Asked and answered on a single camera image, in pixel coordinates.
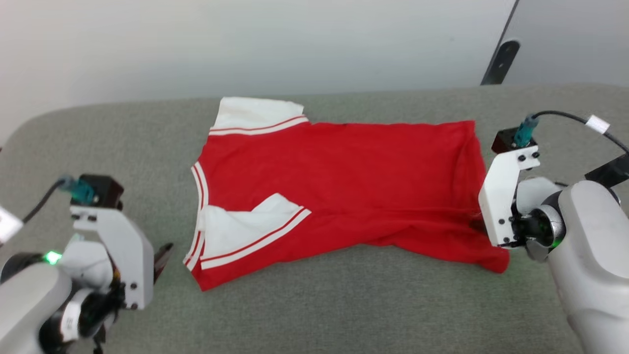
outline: robotic arm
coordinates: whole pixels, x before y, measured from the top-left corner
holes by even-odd
[[[172,252],[166,244],[153,253],[121,211],[124,189],[108,176],[60,179],[25,222],[56,188],[72,193],[74,228],[96,232],[102,243],[75,235],[63,254],[18,253],[7,261],[0,273],[0,348],[6,353],[67,353],[78,340],[91,338],[101,354],[119,311],[149,305]],[[0,208],[0,241],[22,225]]]
[[[494,246],[524,248],[548,263],[586,353],[629,353],[629,219],[610,189],[629,177],[627,155],[571,186],[546,178],[518,184],[520,171],[540,165],[528,128],[525,121],[494,141],[498,155],[479,195],[487,234]]]

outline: striped trim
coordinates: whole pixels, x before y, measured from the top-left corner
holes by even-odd
[[[272,231],[260,239],[255,241],[248,246],[245,246],[241,249],[238,249],[234,252],[224,254],[222,256],[216,256],[212,258],[208,258],[206,260],[201,259],[201,269],[209,269],[217,266],[225,265],[231,263],[233,261],[239,260],[244,256],[252,254],[257,250],[271,244],[273,241],[279,239],[280,237],[286,235],[288,232],[293,230],[300,222],[302,222],[308,215],[310,215],[310,210],[306,208],[300,208],[295,212],[295,214],[284,224],[282,227],[278,228],[275,231]]]
[[[268,134],[273,132],[278,132],[280,130],[284,130],[286,128],[293,127],[297,124],[302,124],[308,122],[308,118],[304,115],[300,115],[297,117],[292,117],[283,122],[279,122],[277,124],[269,125],[268,127],[261,128],[221,128],[214,129],[211,128],[209,130],[208,135],[229,135],[229,134],[243,134],[243,135],[258,135],[258,134]]]
[[[199,218],[201,217],[201,209],[209,203],[209,191],[208,191],[208,183],[205,178],[205,174],[203,172],[203,168],[201,164],[197,161],[194,166],[191,168],[192,175],[194,176],[194,181],[197,185],[197,192],[199,193],[199,207],[197,212],[197,225],[199,223]],[[201,250],[203,249],[205,236],[204,232],[197,230],[195,232],[194,239],[192,240],[192,245],[190,246],[190,251],[184,258],[184,264],[190,270],[194,269],[196,263],[199,261],[199,257],[201,256]]]

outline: red and white jersey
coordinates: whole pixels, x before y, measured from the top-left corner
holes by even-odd
[[[202,290],[360,243],[508,265],[469,226],[485,175],[471,121],[311,123],[293,102],[223,98],[192,172],[199,212],[184,263]]]

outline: gray table surface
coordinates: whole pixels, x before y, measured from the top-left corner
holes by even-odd
[[[497,130],[527,113],[591,113],[629,142],[629,89],[579,84],[286,96],[315,122],[476,120],[486,161]],[[218,99],[122,103],[56,111],[26,123],[0,153],[0,204],[24,215],[63,173],[114,176],[125,213],[176,252],[151,306],[122,313],[106,353],[579,353],[544,265],[514,253],[507,272],[357,246],[271,266],[209,292],[182,265],[194,231],[198,157]],[[542,167],[575,182],[620,155],[577,123],[545,117]],[[626,185],[618,188],[628,196]],[[61,193],[0,251],[62,250],[72,235]],[[77,353],[90,353],[89,346]]]

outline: white wall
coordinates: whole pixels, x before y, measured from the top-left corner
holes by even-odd
[[[504,84],[629,86],[628,0],[520,0],[511,39],[521,47]]]
[[[475,86],[514,0],[0,0],[0,146],[107,101]]]

